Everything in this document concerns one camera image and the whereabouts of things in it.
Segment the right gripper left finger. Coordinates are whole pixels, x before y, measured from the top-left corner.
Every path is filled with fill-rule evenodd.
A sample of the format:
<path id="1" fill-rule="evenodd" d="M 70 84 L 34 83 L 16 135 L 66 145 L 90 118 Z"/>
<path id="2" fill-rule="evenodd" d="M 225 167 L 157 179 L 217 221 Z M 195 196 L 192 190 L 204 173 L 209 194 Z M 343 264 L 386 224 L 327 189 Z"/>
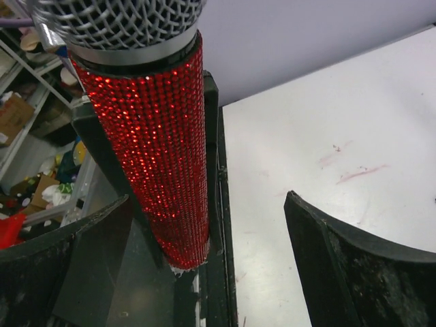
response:
<path id="1" fill-rule="evenodd" d="M 130 228 L 131 203 L 123 196 L 1 250 L 1 325 L 46 326 L 55 315 L 73 325 L 83 317 L 87 326 L 104 326 Z"/>

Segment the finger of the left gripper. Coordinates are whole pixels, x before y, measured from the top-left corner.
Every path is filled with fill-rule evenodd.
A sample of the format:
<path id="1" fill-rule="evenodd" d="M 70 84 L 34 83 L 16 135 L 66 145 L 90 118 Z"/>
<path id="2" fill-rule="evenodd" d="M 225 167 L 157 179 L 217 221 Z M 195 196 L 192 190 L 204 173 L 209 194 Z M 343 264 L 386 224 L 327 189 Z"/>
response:
<path id="1" fill-rule="evenodd" d="M 146 245 L 158 269 L 164 267 L 164 258 L 160 246 L 154 237 L 149 221 L 141 209 L 140 203 L 129 184 L 119 160 L 99 122 L 92 104 L 86 103 L 72 109 L 72 126 L 80 136 L 89 154 L 99 166 L 103 175 L 114 187 L 120 197 L 129 196 L 133 206 L 134 218 L 140 225 Z"/>
<path id="2" fill-rule="evenodd" d="M 212 252 L 219 255 L 220 227 L 217 210 L 219 89 L 212 74 L 207 70 L 203 71 L 203 81 L 209 235 Z"/>

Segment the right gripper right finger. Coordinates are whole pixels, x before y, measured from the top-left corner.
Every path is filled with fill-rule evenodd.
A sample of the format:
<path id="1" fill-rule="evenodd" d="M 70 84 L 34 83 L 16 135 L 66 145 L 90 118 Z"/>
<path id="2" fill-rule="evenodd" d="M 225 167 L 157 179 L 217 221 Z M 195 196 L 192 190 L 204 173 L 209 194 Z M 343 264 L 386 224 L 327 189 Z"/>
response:
<path id="1" fill-rule="evenodd" d="M 434 326 L 435 254 L 340 221 L 290 191 L 287 230 L 312 326 Z"/>

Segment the red glitter microphone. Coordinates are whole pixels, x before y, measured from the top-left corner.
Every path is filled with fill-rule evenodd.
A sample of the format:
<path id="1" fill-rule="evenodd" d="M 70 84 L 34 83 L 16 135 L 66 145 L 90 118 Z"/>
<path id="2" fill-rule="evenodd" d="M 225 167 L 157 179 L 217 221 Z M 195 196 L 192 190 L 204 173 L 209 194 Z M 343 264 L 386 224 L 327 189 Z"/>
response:
<path id="1" fill-rule="evenodd" d="M 28 1 L 69 57 L 168 263 L 210 247 L 203 1 Z"/>

